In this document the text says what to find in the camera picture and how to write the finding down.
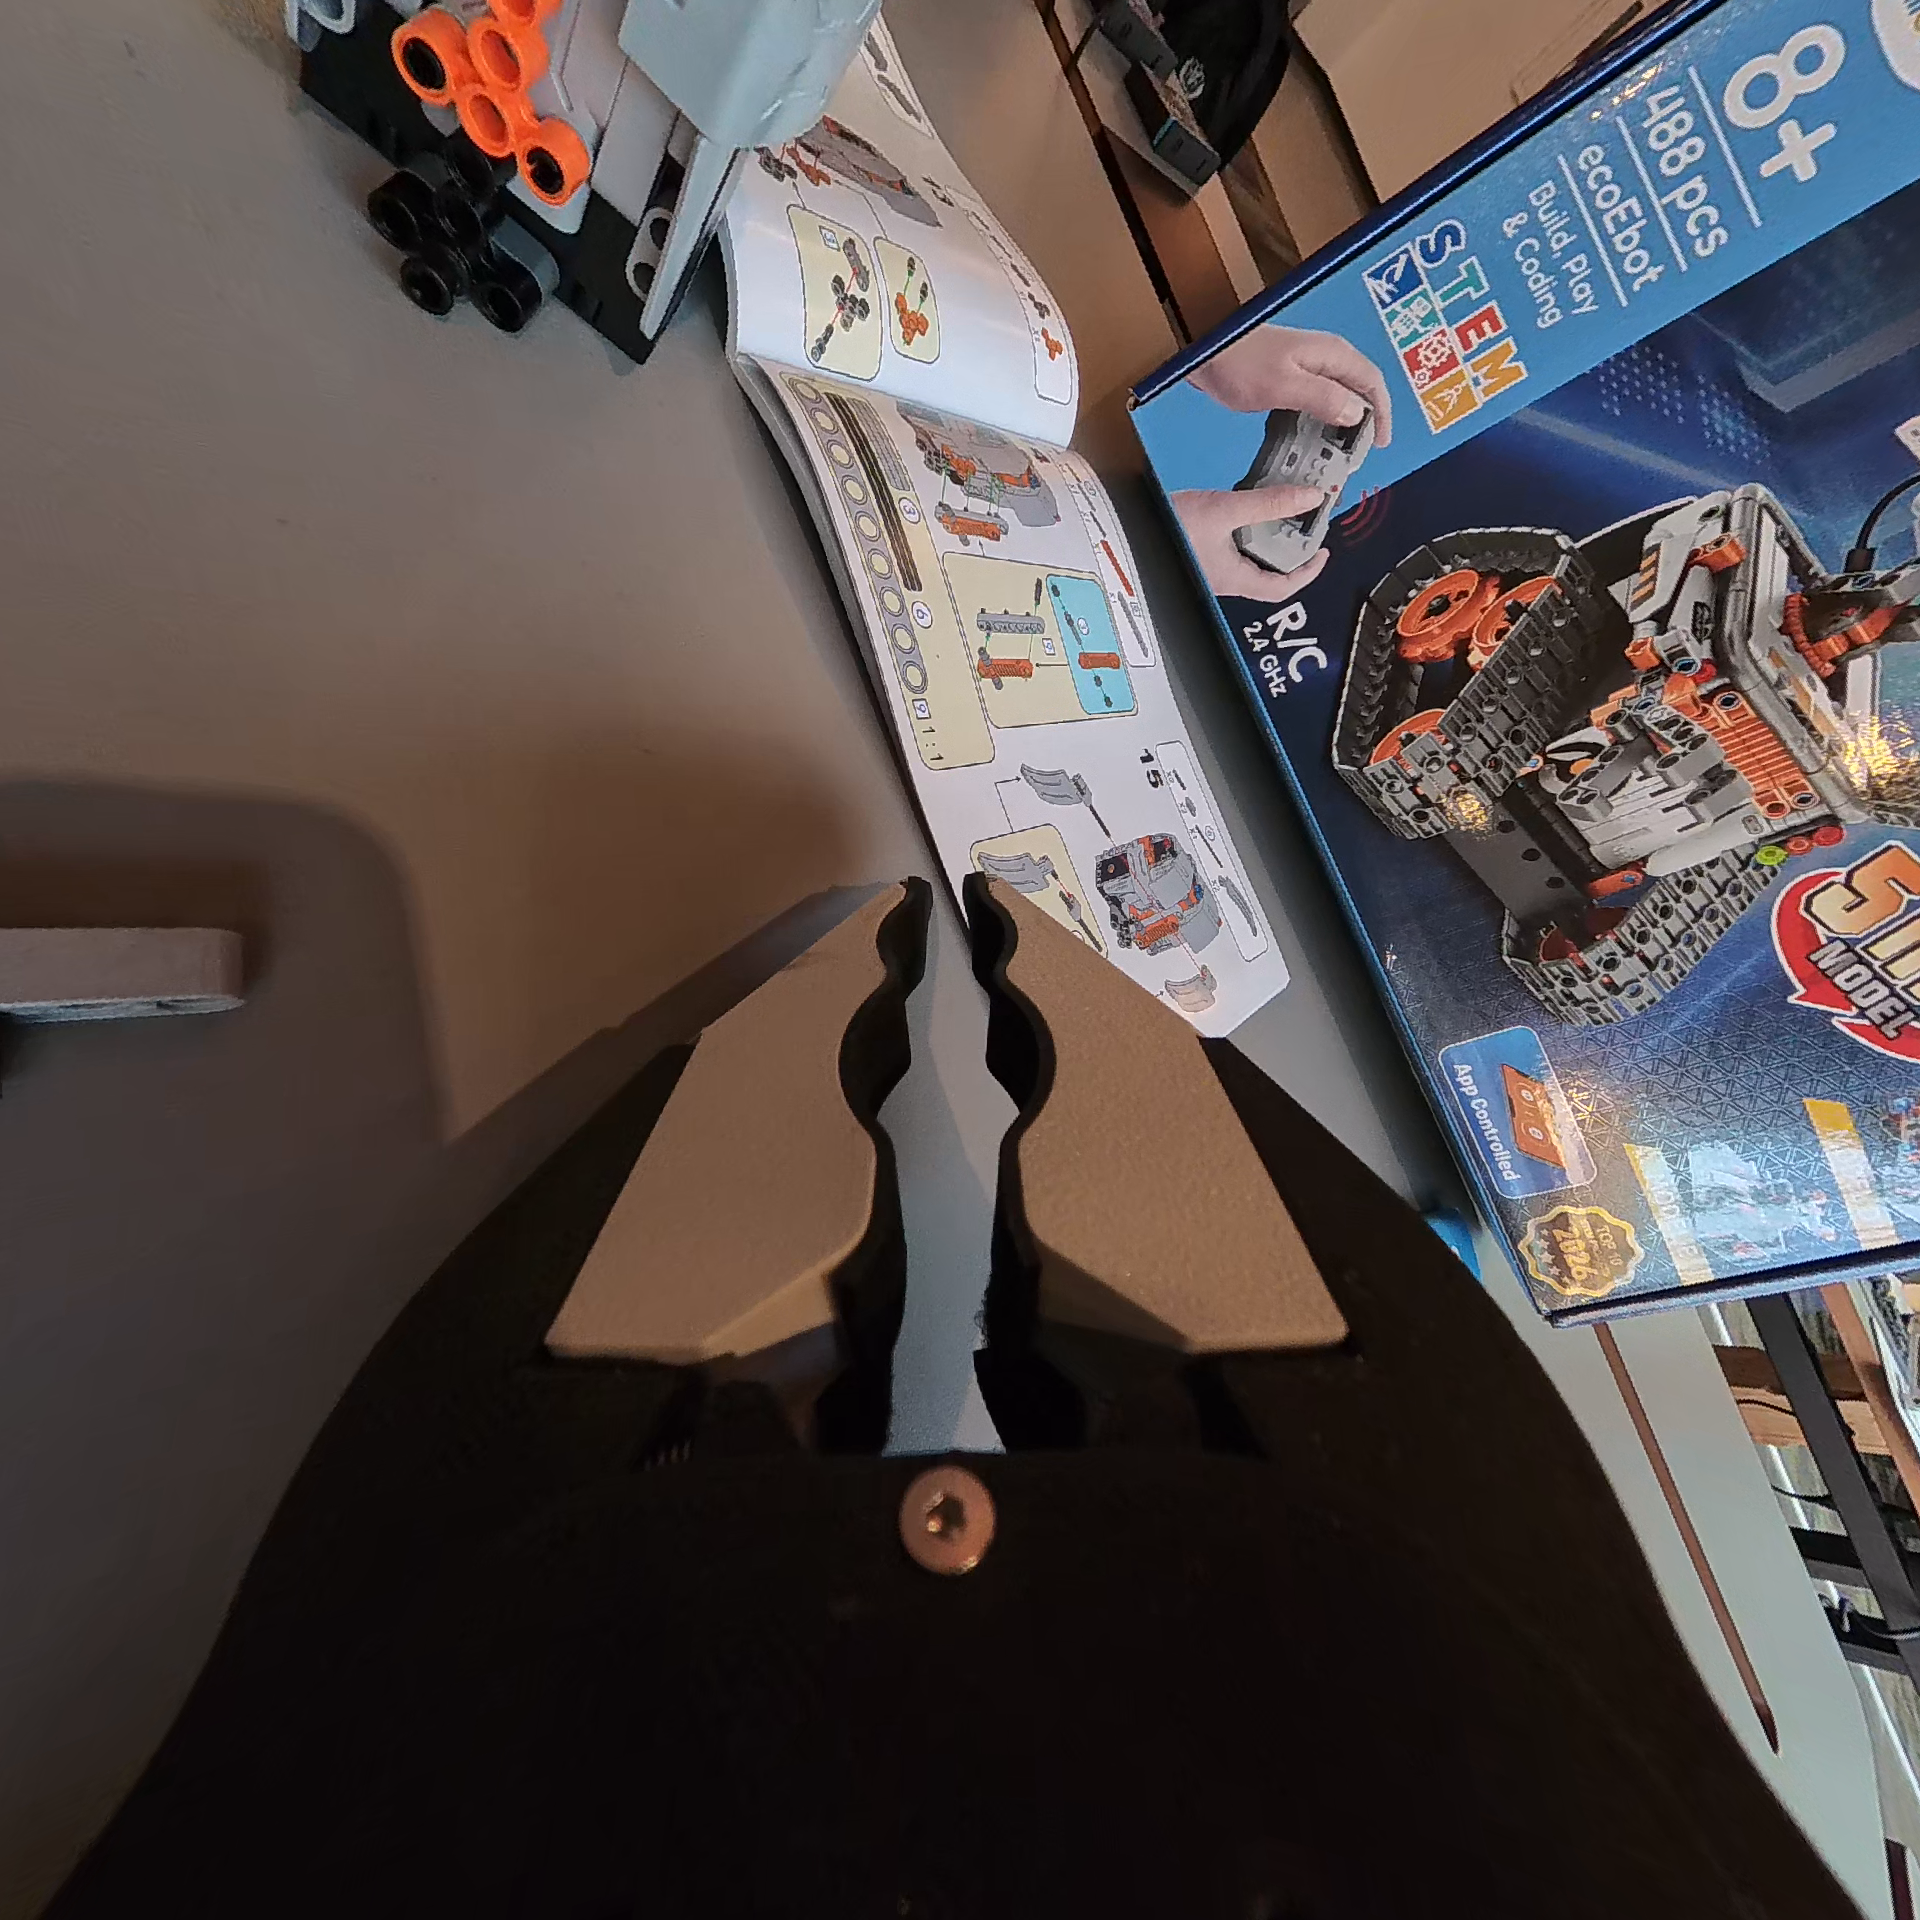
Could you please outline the black backpack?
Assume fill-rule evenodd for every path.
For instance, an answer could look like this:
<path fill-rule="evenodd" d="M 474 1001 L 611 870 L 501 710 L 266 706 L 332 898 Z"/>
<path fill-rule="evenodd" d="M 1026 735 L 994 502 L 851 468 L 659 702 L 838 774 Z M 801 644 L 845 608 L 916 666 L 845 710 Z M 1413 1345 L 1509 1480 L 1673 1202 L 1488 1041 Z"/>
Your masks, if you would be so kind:
<path fill-rule="evenodd" d="M 1235 162 L 1291 67 L 1287 0 L 1165 0 L 1162 33 L 1177 86 L 1220 162 Z"/>

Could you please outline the grey toy beam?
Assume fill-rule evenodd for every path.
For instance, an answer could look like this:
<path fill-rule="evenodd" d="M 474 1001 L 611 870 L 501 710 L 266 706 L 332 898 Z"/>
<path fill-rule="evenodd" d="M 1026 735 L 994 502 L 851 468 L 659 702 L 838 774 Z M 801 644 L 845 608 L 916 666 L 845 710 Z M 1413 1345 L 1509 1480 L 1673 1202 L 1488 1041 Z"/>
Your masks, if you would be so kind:
<path fill-rule="evenodd" d="M 21 1024 L 222 1017 L 246 1001 L 246 938 L 209 924 L 3 924 L 0 1017 Z"/>

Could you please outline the black power strip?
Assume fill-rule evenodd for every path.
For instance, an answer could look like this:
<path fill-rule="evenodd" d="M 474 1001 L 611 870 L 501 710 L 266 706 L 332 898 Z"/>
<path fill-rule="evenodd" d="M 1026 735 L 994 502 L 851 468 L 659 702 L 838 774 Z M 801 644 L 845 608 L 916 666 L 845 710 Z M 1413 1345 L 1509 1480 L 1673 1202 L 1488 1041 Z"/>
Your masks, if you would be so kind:
<path fill-rule="evenodd" d="M 1193 195 L 1199 183 L 1216 181 L 1220 155 L 1203 138 L 1191 94 L 1179 86 L 1179 62 L 1168 42 L 1162 33 L 1162 18 L 1150 7 L 1136 0 L 1103 0 L 1090 18 L 1090 28 L 1119 57 L 1119 86 L 1125 102 L 1145 132 L 1150 155 L 1168 181 Z"/>

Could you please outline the black metal desk leg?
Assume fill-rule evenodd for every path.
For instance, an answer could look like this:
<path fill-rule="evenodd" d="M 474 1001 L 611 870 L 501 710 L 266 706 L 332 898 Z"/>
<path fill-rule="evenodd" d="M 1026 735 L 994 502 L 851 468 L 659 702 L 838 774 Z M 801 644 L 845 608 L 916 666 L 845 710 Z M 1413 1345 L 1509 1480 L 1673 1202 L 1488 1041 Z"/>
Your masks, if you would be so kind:
<path fill-rule="evenodd" d="M 1880 1493 L 1858 1466 L 1857 1433 L 1826 1384 L 1819 1348 L 1809 1345 L 1795 1305 L 1784 1297 L 1748 1299 L 1762 1345 L 1780 1371 L 1784 1401 L 1800 1419 L 1809 1461 L 1834 1502 L 1834 1520 L 1857 1552 L 1857 1573 L 1880 1607 L 1880 1631 L 1866 1639 L 1847 1639 L 1847 1654 L 1868 1650 L 1886 1668 L 1907 1668 L 1920 1678 L 1920 1595 L 1913 1595 L 1913 1554 L 1902 1552 L 1896 1529 L 1880 1516 Z"/>

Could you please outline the blue toy robot box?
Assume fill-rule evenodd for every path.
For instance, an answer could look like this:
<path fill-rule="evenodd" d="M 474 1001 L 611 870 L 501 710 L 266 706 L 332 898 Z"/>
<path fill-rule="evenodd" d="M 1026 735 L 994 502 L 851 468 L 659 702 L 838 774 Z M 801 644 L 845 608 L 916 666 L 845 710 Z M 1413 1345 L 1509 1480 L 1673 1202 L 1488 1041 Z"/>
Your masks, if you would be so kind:
<path fill-rule="evenodd" d="M 1671 7 L 1136 396 L 1556 1323 L 1913 1282 L 1913 7 Z"/>

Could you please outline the open instruction booklet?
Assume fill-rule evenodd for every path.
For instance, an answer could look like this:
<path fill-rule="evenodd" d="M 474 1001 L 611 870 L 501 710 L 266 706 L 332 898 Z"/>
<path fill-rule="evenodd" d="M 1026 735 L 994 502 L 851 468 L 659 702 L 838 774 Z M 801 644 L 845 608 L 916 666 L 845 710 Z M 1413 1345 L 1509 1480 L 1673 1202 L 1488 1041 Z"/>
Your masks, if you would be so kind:
<path fill-rule="evenodd" d="M 823 117 L 752 155 L 719 256 L 734 380 L 811 502 L 949 886 L 1017 886 L 1231 1037 L 1287 962 L 1113 502 L 1070 448 L 1075 333 L 880 15 Z"/>

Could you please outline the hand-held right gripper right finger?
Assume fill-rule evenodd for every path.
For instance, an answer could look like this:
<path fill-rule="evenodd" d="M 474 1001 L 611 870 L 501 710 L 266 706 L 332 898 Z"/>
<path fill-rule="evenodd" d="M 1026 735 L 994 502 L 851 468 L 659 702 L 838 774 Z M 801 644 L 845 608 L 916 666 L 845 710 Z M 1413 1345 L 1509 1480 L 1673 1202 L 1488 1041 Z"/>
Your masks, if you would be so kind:
<path fill-rule="evenodd" d="M 1002 1138 L 974 1381 L 1010 1450 L 1199 1447 L 1226 1353 L 1352 1341 L 1203 1037 L 1010 880 L 966 880 Z"/>

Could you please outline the grey toy robot model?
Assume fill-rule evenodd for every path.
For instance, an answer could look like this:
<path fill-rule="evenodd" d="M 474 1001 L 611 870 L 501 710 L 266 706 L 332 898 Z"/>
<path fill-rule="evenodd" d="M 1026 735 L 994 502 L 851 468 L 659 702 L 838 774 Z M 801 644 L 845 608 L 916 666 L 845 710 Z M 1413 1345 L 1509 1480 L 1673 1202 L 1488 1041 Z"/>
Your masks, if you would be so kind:
<path fill-rule="evenodd" d="M 880 7 L 285 0 L 299 89 L 394 172 L 366 211 L 423 313 L 576 310 L 633 365 L 747 162 L 807 136 Z"/>

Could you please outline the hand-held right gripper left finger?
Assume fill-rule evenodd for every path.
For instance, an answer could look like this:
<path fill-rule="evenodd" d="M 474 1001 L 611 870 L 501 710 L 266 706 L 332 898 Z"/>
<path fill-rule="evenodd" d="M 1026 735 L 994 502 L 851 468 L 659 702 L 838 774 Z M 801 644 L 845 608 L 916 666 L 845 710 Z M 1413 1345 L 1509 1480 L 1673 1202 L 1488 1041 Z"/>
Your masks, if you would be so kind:
<path fill-rule="evenodd" d="M 912 1072 L 931 886 L 904 875 L 706 1024 L 544 1348 L 769 1392 L 814 1450 L 880 1450 L 904 1225 L 880 1105 Z"/>

